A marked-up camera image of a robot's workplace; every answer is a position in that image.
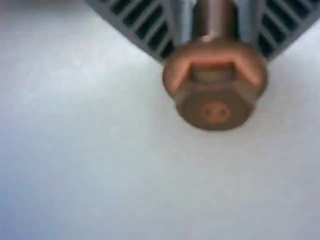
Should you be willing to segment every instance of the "white surface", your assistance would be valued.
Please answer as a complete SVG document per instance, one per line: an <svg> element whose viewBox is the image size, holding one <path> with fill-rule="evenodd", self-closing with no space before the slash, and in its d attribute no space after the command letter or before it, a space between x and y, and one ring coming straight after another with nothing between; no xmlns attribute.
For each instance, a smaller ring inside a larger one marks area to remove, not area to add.
<svg viewBox="0 0 320 240"><path fill-rule="evenodd" d="M319 24L244 127L207 133L160 65L48 2L0 7L0 239L319 239Z"/></svg>

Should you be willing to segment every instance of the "brass hexagonal nozzle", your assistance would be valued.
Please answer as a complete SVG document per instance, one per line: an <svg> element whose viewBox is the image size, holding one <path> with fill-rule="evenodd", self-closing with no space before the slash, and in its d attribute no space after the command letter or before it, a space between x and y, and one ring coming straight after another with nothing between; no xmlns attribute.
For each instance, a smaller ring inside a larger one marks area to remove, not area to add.
<svg viewBox="0 0 320 240"><path fill-rule="evenodd" d="M229 130L249 118L264 92L266 62L251 46L232 39L193 41L167 59L163 84L188 123Z"/></svg>

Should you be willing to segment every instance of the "metal tube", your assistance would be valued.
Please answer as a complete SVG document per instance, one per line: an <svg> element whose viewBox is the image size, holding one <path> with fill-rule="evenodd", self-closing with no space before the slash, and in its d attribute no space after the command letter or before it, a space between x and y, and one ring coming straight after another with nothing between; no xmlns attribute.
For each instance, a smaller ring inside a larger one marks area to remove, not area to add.
<svg viewBox="0 0 320 240"><path fill-rule="evenodd" d="M233 0L198 0L195 5L193 38L235 37L235 10Z"/></svg>
<svg viewBox="0 0 320 240"><path fill-rule="evenodd" d="M195 3L192 0L179 0L179 29L181 45L192 39L193 17Z"/></svg>

